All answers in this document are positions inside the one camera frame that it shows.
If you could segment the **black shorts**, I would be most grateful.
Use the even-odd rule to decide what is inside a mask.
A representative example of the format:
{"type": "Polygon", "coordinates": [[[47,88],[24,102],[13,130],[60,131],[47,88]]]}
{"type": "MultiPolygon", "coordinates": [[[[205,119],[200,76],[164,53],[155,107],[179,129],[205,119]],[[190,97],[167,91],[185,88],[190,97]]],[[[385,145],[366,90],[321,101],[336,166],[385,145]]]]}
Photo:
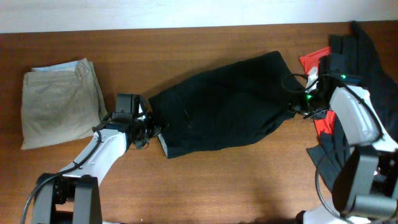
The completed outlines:
{"type": "Polygon", "coordinates": [[[197,151],[254,144],[295,113],[290,90],[303,86],[290,77],[280,52],[198,73],[149,98],[163,124],[169,159],[197,151]]]}

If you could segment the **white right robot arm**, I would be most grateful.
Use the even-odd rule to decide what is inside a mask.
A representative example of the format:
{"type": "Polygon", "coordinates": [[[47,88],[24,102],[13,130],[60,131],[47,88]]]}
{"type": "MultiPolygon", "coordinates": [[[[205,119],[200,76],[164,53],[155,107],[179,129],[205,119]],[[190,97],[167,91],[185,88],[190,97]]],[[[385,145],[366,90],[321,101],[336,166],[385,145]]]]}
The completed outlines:
{"type": "Polygon", "coordinates": [[[322,56],[298,92],[294,108],[306,118],[336,115],[331,149],[315,158],[315,182],[331,198],[302,215],[302,223],[397,222],[397,85],[370,60],[322,56]]]}

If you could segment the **black t-shirt with white print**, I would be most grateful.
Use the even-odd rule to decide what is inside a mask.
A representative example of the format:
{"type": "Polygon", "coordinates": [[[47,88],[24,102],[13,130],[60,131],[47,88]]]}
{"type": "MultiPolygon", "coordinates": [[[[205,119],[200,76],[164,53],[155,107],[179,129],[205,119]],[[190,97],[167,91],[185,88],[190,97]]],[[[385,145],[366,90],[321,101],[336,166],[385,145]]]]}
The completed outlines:
{"type": "Polygon", "coordinates": [[[317,88],[328,103],[325,119],[315,121],[319,145],[307,150],[317,168],[315,180],[323,180],[332,193],[349,191],[355,177],[370,181],[386,195],[395,191],[397,178],[397,83],[381,65],[371,38],[356,21],[351,35],[331,35],[330,53],[318,59],[317,88]],[[375,164],[364,165],[368,153],[375,164]]]}

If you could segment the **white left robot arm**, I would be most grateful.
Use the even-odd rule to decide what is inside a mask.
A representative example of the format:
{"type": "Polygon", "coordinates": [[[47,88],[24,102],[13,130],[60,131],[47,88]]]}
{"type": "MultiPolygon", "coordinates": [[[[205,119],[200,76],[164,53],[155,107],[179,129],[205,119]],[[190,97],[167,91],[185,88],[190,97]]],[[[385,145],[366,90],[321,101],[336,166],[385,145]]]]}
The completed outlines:
{"type": "Polygon", "coordinates": [[[21,216],[30,208],[32,223],[104,223],[99,186],[113,164],[130,148],[143,149],[161,131],[141,95],[117,95],[116,109],[93,127],[93,138],[59,172],[43,173],[21,216]]]}

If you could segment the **folded beige trousers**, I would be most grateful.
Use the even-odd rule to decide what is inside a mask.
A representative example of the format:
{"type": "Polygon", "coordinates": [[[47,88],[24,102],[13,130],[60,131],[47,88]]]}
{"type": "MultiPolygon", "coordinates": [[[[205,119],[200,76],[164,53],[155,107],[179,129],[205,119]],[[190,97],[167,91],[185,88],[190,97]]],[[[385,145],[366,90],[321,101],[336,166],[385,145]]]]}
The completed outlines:
{"type": "Polygon", "coordinates": [[[33,68],[22,82],[22,149],[92,136],[107,115],[92,62],[81,59],[33,68]]]}

